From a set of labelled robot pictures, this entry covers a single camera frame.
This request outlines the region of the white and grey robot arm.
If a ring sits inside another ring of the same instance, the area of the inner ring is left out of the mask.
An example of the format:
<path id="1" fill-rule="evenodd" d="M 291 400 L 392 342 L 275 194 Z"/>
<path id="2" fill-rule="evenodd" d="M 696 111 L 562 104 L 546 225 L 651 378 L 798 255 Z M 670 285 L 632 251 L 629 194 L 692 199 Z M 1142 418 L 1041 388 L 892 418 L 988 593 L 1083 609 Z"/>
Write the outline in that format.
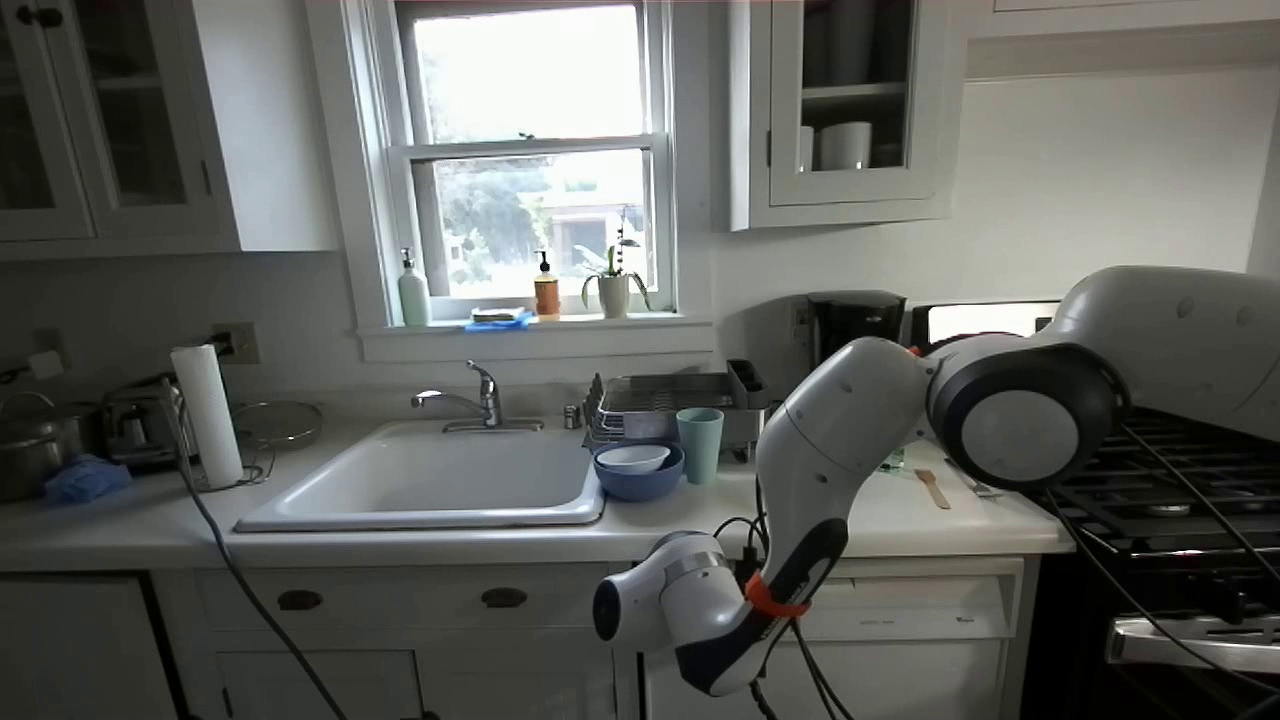
<path id="1" fill-rule="evenodd" d="M 759 431 L 763 564 L 740 576 L 712 534 L 670 531 L 595 584 L 590 627 L 668 643 L 684 682 L 725 696 L 807 613 L 848 547 L 856 491 L 917 431 L 964 475 L 1031 495 L 1079 475 L 1135 409 L 1268 439 L 1277 383 L 1280 285 L 1242 271 L 1100 268 L 1031 337 L 931 350 L 859 337 Z"/>

